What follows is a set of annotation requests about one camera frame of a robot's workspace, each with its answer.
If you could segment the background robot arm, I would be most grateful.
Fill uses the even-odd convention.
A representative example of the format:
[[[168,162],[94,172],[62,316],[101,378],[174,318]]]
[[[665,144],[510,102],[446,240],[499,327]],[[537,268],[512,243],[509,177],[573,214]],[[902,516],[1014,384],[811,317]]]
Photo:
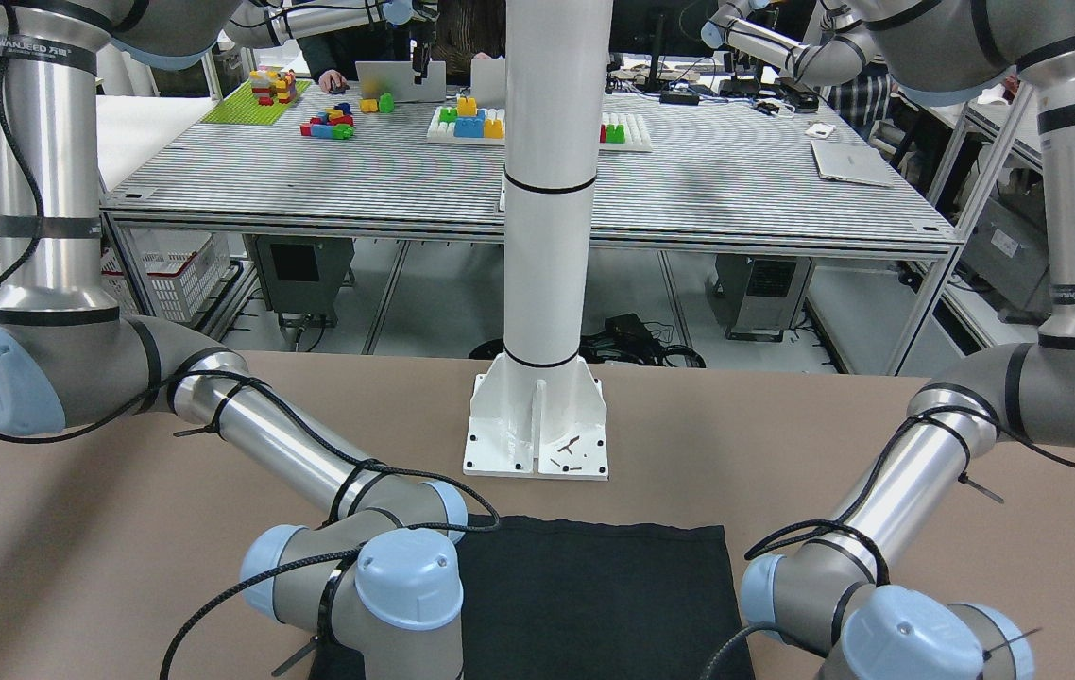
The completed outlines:
[[[884,66],[882,50],[864,21],[845,1],[822,1],[825,42],[801,43],[749,21],[749,14],[768,1],[719,1],[701,27],[702,42],[713,50],[740,50],[763,63],[778,66],[784,77],[809,87],[851,82],[866,66]]]

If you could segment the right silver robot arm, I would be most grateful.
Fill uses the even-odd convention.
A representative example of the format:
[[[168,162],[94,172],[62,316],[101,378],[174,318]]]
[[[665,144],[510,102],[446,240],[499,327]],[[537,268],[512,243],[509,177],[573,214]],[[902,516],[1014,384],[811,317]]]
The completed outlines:
[[[0,1],[0,439],[54,443],[172,413],[329,508],[266,531],[253,606],[362,656],[368,679],[460,679],[469,529],[450,479],[369,459],[180,323],[121,314],[100,283],[97,53],[192,63],[248,1]]]

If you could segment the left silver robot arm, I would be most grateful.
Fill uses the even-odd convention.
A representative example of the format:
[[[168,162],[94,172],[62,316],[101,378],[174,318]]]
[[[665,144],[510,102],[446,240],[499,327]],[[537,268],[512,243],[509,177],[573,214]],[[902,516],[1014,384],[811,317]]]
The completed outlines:
[[[746,630],[825,659],[821,679],[1031,679],[1027,634],[995,608],[889,581],[950,486],[1002,438],[1075,447],[1075,1],[845,1],[848,35],[917,102],[956,102],[1009,72],[1038,99],[1052,312],[1035,343],[970,355],[908,417],[830,519],[746,553]]]

